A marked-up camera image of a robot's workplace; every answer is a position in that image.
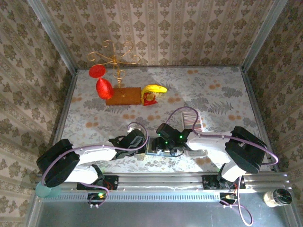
red object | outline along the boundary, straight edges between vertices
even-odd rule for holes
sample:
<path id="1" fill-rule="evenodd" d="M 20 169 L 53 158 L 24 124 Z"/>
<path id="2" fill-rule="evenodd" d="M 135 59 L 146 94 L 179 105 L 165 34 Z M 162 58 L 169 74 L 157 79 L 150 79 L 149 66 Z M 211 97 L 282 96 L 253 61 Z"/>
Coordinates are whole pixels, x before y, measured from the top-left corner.
<path id="1" fill-rule="evenodd" d="M 89 70 L 89 75 L 93 78 L 102 77 L 106 73 L 106 69 L 103 65 L 94 65 Z"/>
<path id="2" fill-rule="evenodd" d="M 96 83 L 96 90 L 99 97 L 102 99 L 110 99 L 114 95 L 114 90 L 110 82 L 106 79 L 102 79 L 101 77 Z"/>
<path id="3" fill-rule="evenodd" d="M 154 105 L 157 104 L 158 102 L 156 101 L 156 95 L 151 92 L 146 92 L 143 95 L 143 105 Z"/>

gold wire decoration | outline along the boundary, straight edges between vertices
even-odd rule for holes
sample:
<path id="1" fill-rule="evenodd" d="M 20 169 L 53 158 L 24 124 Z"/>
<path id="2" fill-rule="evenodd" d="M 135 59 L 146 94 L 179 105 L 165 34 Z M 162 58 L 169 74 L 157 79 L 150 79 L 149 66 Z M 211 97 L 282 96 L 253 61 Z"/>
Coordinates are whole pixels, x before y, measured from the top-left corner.
<path id="1" fill-rule="evenodd" d="M 125 43 L 123 43 L 123 47 L 129 47 L 128 51 L 126 51 L 124 54 L 122 55 L 117 55 L 116 54 L 116 46 L 115 46 L 115 43 L 112 41 L 112 40 L 105 40 L 103 42 L 103 47 L 109 47 L 109 44 L 112 44 L 112 47 L 113 47 L 113 55 L 110 56 L 110 57 L 107 57 L 107 56 L 104 56 L 103 54 L 101 53 L 98 53 L 96 51 L 93 51 L 93 52 L 90 52 L 88 55 L 87 55 L 87 58 L 89 61 L 94 61 L 98 56 L 100 57 L 103 57 L 105 59 L 108 60 L 108 62 L 106 63 L 102 63 L 102 64 L 96 64 L 96 65 L 107 65 L 107 64 L 111 64 L 113 65 L 113 69 L 117 69 L 117 72 L 113 72 L 113 76 L 118 80 L 118 87 L 121 88 L 121 83 L 122 83 L 122 79 L 126 76 L 126 72 L 124 70 L 120 70 L 120 66 L 119 64 L 124 64 L 124 65 L 136 65 L 139 63 L 139 61 L 141 60 L 141 58 L 138 56 L 138 55 L 133 55 L 131 58 L 136 61 L 136 58 L 137 58 L 137 62 L 131 62 L 131 63 L 128 63 L 128 62 L 122 62 L 121 59 L 127 55 L 130 51 L 132 51 L 132 49 L 134 48 L 134 44 L 130 41 L 126 41 Z"/>

cable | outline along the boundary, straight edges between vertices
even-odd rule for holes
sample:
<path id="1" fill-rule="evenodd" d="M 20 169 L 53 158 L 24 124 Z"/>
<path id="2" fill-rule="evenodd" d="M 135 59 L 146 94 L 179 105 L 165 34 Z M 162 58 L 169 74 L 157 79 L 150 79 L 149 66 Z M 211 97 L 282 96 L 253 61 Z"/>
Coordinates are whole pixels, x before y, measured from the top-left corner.
<path id="1" fill-rule="evenodd" d="M 74 148 L 74 149 L 70 149 L 68 151 L 65 151 L 63 154 L 59 155 L 49 166 L 48 168 L 45 170 L 44 174 L 42 175 L 42 179 L 41 179 L 41 185 L 42 186 L 45 186 L 45 177 L 46 175 L 48 174 L 48 172 L 51 170 L 51 168 L 61 159 L 63 158 L 64 156 L 66 156 L 67 154 L 71 153 L 71 152 L 74 152 L 74 151 L 80 151 L 80 150 L 83 150 L 83 149 L 98 149 L 98 148 L 111 148 L 111 149 L 119 149 L 119 150 L 127 150 L 127 151 L 135 151 L 135 150 L 139 150 L 141 148 L 143 148 L 146 143 L 147 143 L 147 140 L 148 140 L 148 132 L 146 130 L 146 128 L 138 123 L 138 122 L 131 122 L 128 124 L 127 126 L 127 130 L 129 130 L 129 127 L 131 124 L 138 124 L 140 125 L 144 130 L 145 130 L 145 134 L 146 134 L 146 140 L 145 142 L 138 148 L 132 148 L 132 149 L 129 149 L 129 148 L 118 148 L 118 147 L 114 147 L 114 146 L 108 146 L 108 145 L 89 145 L 89 146 L 84 146 L 84 147 L 80 147 L 80 148 Z"/>
<path id="2" fill-rule="evenodd" d="M 90 187 L 90 188 L 100 188 L 106 191 L 106 197 L 104 198 L 104 200 L 100 203 L 99 207 L 105 202 L 105 200 L 107 199 L 108 195 L 109 195 L 109 190 L 106 187 L 102 187 L 102 186 L 98 186 L 98 185 L 91 185 L 91 184 L 87 184 L 87 183 L 80 183 L 86 187 Z"/>
<path id="3" fill-rule="evenodd" d="M 242 177 L 240 176 L 240 177 L 239 177 L 239 181 L 238 181 L 238 182 L 239 182 L 238 185 L 241 184 L 241 178 L 242 178 Z M 238 204 L 229 204 L 229 203 L 227 203 L 227 202 L 224 201 L 224 200 L 221 200 L 220 202 L 224 203 L 224 204 L 227 205 L 227 206 L 238 207 L 238 209 L 239 209 L 239 214 L 240 214 L 240 217 L 241 217 L 243 223 L 244 223 L 246 226 L 252 226 L 252 224 L 254 223 L 254 219 L 253 219 L 253 217 L 252 217 L 252 214 L 249 212 L 249 210 L 248 210 L 246 207 L 240 205 L 240 190 L 239 190 L 239 189 L 237 190 L 237 197 L 238 197 Z M 250 223 L 247 223 L 247 222 L 245 221 L 245 219 L 244 219 L 244 217 L 243 217 L 243 214 L 242 214 L 241 208 L 245 209 L 245 210 L 248 212 L 248 214 L 250 215 Z"/>
<path id="4" fill-rule="evenodd" d="M 172 155 L 172 152 L 171 152 L 171 150 L 169 150 L 169 153 L 170 153 L 170 156 L 172 156 L 172 157 L 180 157 L 181 155 L 183 155 L 184 154 L 184 150 L 182 151 L 182 153 L 181 154 L 179 154 L 179 155 Z"/>
<path id="5" fill-rule="evenodd" d="M 166 124 L 168 123 L 168 121 L 171 119 L 171 117 L 173 116 L 173 114 L 174 114 L 175 112 L 177 112 L 177 111 L 179 111 L 180 109 L 183 109 L 183 108 L 191 109 L 191 110 L 193 110 L 193 111 L 196 113 L 197 117 L 196 117 L 196 120 L 195 120 L 195 122 L 194 122 L 194 124 L 193 124 L 192 130 L 193 130 L 193 133 L 196 134 L 197 136 L 199 136 L 199 137 L 206 137 L 206 138 L 222 138 L 222 139 L 227 138 L 227 139 L 236 140 L 236 141 L 239 141 L 239 142 L 242 142 L 242 143 L 246 143 L 246 144 L 252 145 L 252 146 L 254 146 L 254 147 L 256 147 L 256 148 L 259 148 L 259 149 L 265 151 L 265 152 L 268 153 L 271 157 L 274 158 L 274 161 L 273 161 L 273 162 L 262 163 L 263 166 L 271 166 L 271 165 L 274 165 L 274 164 L 277 164 L 277 163 L 278 163 L 278 161 L 279 161 L 278 157 L 277 157 L 275 154 L 273 154 L 272 152 L 270 152 L 269 150 L 267 150 L 266 148 L 260 146 L 259 144 L 250 142 L 250 141 L 248 141 L 248 140 L 243 140 L 243 139 L 240 139 L 240 138 L 237 138 L 237 137 L 233 137 L 233 136 L 225 136 L 225 135 L 205 135 L 205 134 L 201 134 L 201 133 L 196 132 L 196 130 L 195 130 L 195 125 L 196 125 L 196 123 L 197 123 L 197 121 L 198 121 L 198 119 L 199 119 L 199 113 L 197 112 L 197 110 L 195 110 L 194 108 L 192 108 L 192 107 L 190 107 L 190 106 L 183 106 L 183 107 L 180 107 L 180 108 L 176 109 L 175 111 L 173 111 L 173 112 L 171 113 L 171 115 L 168 117 L 168 119 L 167 119 L 167 121 L 166 121 Z"/>
<path id="6" fill-rule="evenodd" d="M 108 181 L 104 181 L 104 183 L 106 183 L 106 185 L 108 186 L 108 187 L 110 187 L 110 190 L 113 190 L 113 185 L 110 183 L 110 182 L 108 182 Z"/>
<path id="7" fill-rule="evenodd" d="M 234 183 L 233 185 L 234 185 L 234 187 L 235 187 L 235 190 L 233 191 L 233 194 L 232 194 L 232 195 L 234 195 L 234 194 L 236 193 L 237 189 L 238 189 L 238 186 L 237 186 L 235 183 Z"/>

jar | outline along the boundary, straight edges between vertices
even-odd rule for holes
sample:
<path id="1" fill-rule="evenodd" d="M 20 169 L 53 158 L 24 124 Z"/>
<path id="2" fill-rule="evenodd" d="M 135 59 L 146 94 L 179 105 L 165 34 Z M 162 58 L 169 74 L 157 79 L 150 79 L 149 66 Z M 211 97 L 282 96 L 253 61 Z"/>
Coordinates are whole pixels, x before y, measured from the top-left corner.
<path id="1" fill-rule="evenodd" d="M 292 202 L 289 191 L 282 188 L 265 193 L 263 199 L 269 207 L 284 206 Z"/>

wooden board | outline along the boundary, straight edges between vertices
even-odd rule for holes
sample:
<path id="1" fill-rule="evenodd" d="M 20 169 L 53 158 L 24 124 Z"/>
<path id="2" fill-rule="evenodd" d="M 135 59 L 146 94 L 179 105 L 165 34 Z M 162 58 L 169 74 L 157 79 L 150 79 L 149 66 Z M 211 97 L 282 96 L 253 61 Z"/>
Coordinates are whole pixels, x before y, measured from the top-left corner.
<path id="1" fill-rule="evenodd" d="M 140 105 L 141 88 L 124 87 L 114 88 L 114 95 L 111 99 L 106 100 L 106 105 Z"/>

